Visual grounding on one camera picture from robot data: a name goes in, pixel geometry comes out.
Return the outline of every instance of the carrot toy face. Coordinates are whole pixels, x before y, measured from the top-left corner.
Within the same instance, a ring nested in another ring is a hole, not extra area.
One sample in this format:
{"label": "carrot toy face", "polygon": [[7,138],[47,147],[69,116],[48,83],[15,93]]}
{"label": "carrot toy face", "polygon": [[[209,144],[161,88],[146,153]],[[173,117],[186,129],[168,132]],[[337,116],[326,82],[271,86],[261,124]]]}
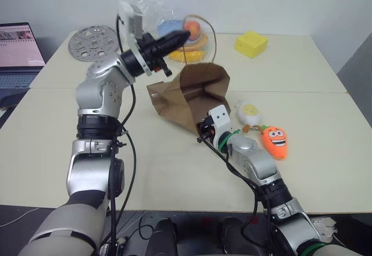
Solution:
{"label": "carrot toy face", "polygon": [[262,126],[262,129],[261,140],[265,149],[275,159],[285,159],[288,150],[288,139],[285,131],[275,126]]}

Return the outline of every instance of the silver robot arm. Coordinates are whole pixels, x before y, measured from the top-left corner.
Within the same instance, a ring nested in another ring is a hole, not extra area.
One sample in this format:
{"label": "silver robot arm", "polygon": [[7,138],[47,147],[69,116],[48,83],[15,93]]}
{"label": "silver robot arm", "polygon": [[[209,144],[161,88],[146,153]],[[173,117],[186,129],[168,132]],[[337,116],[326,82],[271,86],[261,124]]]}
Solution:
{"label": "silver robot arm", "polygon": [[[49,214],[19,255],[98,254],[109,200],[124,187],[123,161],[115,158],[111,164],[112,143],[121,134],[117,118],[123,90],[144,72],[163,69],[170,75],[163,57],[181,47],[189,35],[188,31],[174,31],[154,40],[146,33],[137,38],[135,51],[113,54],[89,67],[86,79],[76,90],[78,133],[67,175],[70,198]],[[109,191],[110,168],[114,168],[114,193]]]}
{"label": "silver robot arm", "polygon": [[270,218],[270,233],[278,255],[359,255],[345,247],[326,246],[321,242],[308,215],[283,182],[271,155],[260,149],[255,140],[231,132],[224,105],[211,109],[208,114],[199,125],[201,137],[209,139],[221,153],[228,153],[230,164],[260,188],[259,201]]}

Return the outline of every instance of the white wall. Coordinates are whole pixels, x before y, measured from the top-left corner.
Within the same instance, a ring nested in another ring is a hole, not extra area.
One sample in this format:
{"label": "white wall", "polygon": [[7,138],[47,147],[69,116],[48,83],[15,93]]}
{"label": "white wall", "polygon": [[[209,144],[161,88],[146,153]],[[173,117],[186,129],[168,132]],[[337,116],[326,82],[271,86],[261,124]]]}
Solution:
{"label": "white wall", "polygon": [[[91,24],[113,26],[117,1],[0,0],[0,22],[29,21],[50,56],[72,30]],[[335,71],[372,32],[371,0],[161,1],[179,15],[204,16],[218,32],[311,34]]]}

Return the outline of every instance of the perforated disc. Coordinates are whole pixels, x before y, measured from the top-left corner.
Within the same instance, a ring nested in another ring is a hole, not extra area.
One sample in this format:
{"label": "perforated disc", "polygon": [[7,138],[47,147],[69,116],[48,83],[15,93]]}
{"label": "perforated disc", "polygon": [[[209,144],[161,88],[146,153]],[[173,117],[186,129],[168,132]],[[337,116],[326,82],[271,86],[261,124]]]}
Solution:
{"label": "perforated disc", "polygon": [[113,53],[119,43],[116,32],[108,26],[89,26],[76,32],[69,41],[69,52],[80,61],[97,61]]}

